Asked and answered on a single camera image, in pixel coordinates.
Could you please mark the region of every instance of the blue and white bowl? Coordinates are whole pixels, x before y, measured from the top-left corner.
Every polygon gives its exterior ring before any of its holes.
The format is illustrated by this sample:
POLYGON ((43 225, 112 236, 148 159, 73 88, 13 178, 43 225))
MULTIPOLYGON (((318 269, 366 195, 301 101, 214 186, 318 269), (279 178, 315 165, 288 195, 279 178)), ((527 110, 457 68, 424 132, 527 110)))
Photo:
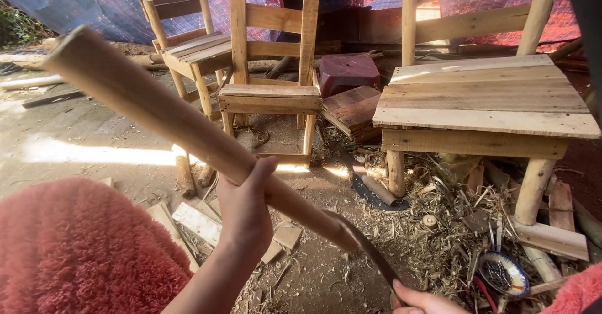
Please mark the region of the blue and white bowl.
POLYGON ((518 266, 516 262, 503 253, 497 251, 486 251, 485 253, 481 254, 481 256, 478 258, 478 271, 491 287, 502 294, 521 298, 527 295, 529 292, 529 280, 527 279, 527 274, 525 274, 525 272, 520 268, 520 266, 518 266), (507 270, 508 275, 510 276, 510 289, 501 289, 487 278, 488 273, 486 273, 483 268, 483 264, 487 261, 501 262, 501 265, 507 270))

